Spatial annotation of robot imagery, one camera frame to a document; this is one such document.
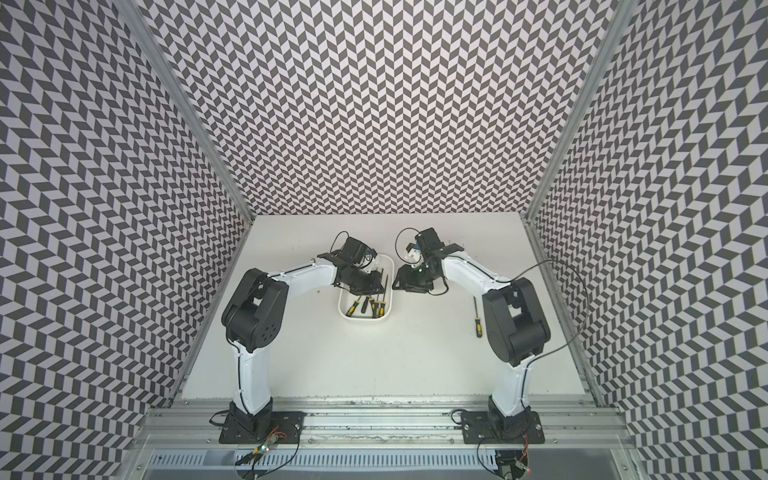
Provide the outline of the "white plastic storage box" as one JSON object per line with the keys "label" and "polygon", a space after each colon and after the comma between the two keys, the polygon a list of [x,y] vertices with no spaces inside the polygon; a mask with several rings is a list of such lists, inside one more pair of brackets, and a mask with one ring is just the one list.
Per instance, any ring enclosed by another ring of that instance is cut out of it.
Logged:
{"label": "white plastic storage box", "polygon": [[375,295],[353,295],[342,289],[338,297],[338,312],[343,319],[356,322],[377,323],[387,319],[392,307],[392,282],[395,277],[395,263],[385,254],[379,254],[365,272],[378,272],[384,292]]}

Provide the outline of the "yellow black handled file one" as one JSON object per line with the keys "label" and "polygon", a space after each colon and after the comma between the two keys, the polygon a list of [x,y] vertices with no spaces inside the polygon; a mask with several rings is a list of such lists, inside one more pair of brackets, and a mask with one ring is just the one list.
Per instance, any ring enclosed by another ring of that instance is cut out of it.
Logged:
{"label": "yellow black handled file one", "polygon": [[384,290],[382,292],[381,301],[378,304],[378,310],[377,310],[377,317],[376,318],[382,318],[385,315],[386,310],[386,291],[389,283],[389,275],[385,278],[384,283]]}

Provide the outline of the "yellow black handled file five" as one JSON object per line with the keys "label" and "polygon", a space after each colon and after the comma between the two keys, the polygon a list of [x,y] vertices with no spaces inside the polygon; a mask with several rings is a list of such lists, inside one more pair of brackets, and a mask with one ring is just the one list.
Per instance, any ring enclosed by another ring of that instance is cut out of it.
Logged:
{"label": "yellow black handled file five", "polygon": [[359,309],[360,303],[362,301],[362,296],[358,296],[345,310],[344,314],[346,317],[351,318]]}

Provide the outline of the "yellow black handled file six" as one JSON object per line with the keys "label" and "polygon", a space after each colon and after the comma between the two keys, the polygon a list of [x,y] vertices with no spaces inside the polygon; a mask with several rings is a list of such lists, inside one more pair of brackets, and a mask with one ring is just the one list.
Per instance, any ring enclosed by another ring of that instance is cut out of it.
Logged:
{"label": "yellow black handled file six", "polygon": [[482,338],[483,337],[482,321],[481,321],[481,316],[480,316],[480,312],[479,312],[478,300],[477,300],[476,297],[473,297],[473,308],[474,308],[474,312],[475,312],[475,320],[474,320],[474,322],[475,322],[475,334],[476,334],[477,338]]}

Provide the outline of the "yellow black handled file two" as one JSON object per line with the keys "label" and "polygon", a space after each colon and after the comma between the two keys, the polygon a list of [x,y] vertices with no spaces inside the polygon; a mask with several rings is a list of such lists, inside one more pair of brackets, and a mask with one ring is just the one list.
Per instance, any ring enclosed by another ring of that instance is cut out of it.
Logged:
{"label": "yellow black handled file two", "polygon": [[368,305],[371,309],[371,317],[373,319],[376,319],[378,317],[378,312],[379,312],[379,303],[374,296],[369,296],[367,300],[368,300]]}

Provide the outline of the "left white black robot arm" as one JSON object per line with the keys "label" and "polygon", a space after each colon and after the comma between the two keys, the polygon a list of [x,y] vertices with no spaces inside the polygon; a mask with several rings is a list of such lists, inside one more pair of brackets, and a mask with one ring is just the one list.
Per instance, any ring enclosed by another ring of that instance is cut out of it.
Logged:
{"label": "left white black robot arm", "polygon": [[377,256],[372,247],[349,236],[341,248],[321,253],[306,265],[279,272],[246,271],[221,317],[236,359],[235,413],[251,420],[272,401],[269,346],[281,330],[289,301],[327,286],[354,296],[385,292],[383,273],[370,268]]}

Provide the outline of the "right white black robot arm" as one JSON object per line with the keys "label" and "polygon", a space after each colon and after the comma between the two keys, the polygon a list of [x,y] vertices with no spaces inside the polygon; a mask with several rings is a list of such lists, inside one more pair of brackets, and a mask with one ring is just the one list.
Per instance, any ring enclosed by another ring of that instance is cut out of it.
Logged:
{"label": "right white black robot arm", "polygon": [[508,278],[481,265],[463,247],[446,244],[433,228],[418,231],[393,281],[395,290],[434,296],[434,283],[453,284],[482,307],[484,335],[504,365],[489,399],[489,418],[506,426],[532,416],[528,400],[533,363],[551,340],[551,329],[532,282]]}

